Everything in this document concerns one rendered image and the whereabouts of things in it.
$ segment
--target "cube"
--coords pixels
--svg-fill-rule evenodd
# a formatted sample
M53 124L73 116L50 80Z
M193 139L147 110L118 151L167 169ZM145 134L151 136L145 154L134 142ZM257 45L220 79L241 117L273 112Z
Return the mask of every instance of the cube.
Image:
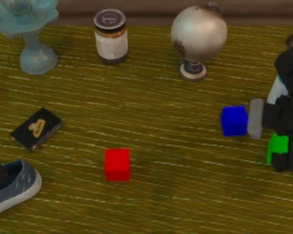
M248 127L248 113L244 106L223 107L220 125L225 137L245 136Z
M108 149L105 151L104 172L106 181L129 181L129 150Z

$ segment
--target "jar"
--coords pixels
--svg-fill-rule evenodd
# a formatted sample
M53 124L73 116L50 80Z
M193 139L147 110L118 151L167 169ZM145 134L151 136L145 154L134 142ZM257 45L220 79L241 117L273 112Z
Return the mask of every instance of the jar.
M124 13L116 9L105 9L95 15L93 22L99 57L108 64L124 61L128 54Z

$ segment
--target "black box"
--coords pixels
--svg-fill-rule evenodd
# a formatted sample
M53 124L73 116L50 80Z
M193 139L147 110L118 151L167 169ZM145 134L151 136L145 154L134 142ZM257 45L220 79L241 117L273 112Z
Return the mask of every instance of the black box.
M41 108L11 132L10 136L32 153L37 147L44 144L62 124L60 118L47 109Z

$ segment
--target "gold logo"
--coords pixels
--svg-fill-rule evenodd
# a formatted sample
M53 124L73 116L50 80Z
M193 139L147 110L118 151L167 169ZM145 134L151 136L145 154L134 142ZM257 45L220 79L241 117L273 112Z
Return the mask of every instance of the gold logo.
M33 131L34 137L38 138L43 131L45 126L45 120L39 118L36 123L32 123L29 125L28 129Z

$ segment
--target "white shoe sole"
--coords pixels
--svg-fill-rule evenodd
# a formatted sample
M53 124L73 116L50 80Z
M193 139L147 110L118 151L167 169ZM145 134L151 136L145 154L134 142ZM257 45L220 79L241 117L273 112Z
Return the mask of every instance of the white shoe sole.
M32 198L40 191L41 186L42 186L42 178L41 178L41 175L36 171L36 180L34 184L24 193L21 193L15 197L12 197L0 203L0 213Z

